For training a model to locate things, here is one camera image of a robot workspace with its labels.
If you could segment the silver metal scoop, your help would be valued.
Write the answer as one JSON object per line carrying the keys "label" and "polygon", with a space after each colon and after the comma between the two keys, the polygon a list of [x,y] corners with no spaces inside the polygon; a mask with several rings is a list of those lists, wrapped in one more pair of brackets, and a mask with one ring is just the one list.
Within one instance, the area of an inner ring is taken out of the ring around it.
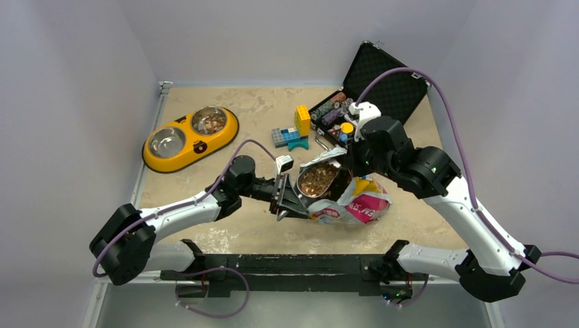
{"label": "silver metal scoop", "polygon": [[340,167],[334,163],[313,164],[299,175],[296,186],[304,196],[322,197],[338,176],[339,171]]}

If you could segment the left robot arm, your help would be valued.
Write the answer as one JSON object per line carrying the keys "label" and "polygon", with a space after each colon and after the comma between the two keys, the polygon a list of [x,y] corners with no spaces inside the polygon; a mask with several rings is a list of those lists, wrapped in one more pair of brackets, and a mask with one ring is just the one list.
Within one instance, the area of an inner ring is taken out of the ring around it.
{"label": "left robot arm", "polygon": [[137,209],[132,204],[118,207],[89,244],[96,258],[96,277],[107,277],[115,286],[126,284],[142,272],[169,270],[186,279],[203,273],[203,260],[190,242],[182,242],[167,255],[167,248],[156,244],[182,230],[224,219],[242,205],[242,198],[267,203],[269,211],[282,218],[306,219],[309,211],[293,190],[286,173],[274,178],[258,178],[255,161],[236,156],[214,185],[197,195],[156,208]]}

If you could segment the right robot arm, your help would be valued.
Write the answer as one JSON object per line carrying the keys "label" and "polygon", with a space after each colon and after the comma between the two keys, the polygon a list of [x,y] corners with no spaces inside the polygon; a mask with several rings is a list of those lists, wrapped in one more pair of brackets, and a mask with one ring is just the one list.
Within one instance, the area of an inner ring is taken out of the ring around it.
{"label": "right robot arm", "polygon": [[386,279],[434,275],[458,282],[473,297],[493,303],[518,295],[522,272],[541,251],[510,237],[490,214],[475,209],[468,182],[452,158],[436,146],[414,147],[401,122],[388,116],[358,125],[347,142],[345,164],[354,176],[376,173],[431,206],[467,244],[437,249],[398,240],[384,255]]}

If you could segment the colourful pet food bag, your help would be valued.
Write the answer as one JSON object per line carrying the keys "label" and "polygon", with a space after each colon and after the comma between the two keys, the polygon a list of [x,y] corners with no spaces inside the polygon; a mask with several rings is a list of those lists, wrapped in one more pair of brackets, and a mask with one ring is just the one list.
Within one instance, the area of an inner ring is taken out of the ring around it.
{"label": "colourful pet food bag", "polygon": [[338,176],[322,197],[304,196],[294,185],[308,208],[308,219],[330,225],[368,224],[379,220],[390,208],[391,199],[386,189],[371,176],[354,177],[343,162],[345,156],[346,149],[334,147],[300,164],[298,177],[316,163],[329,162],[340,167]]}

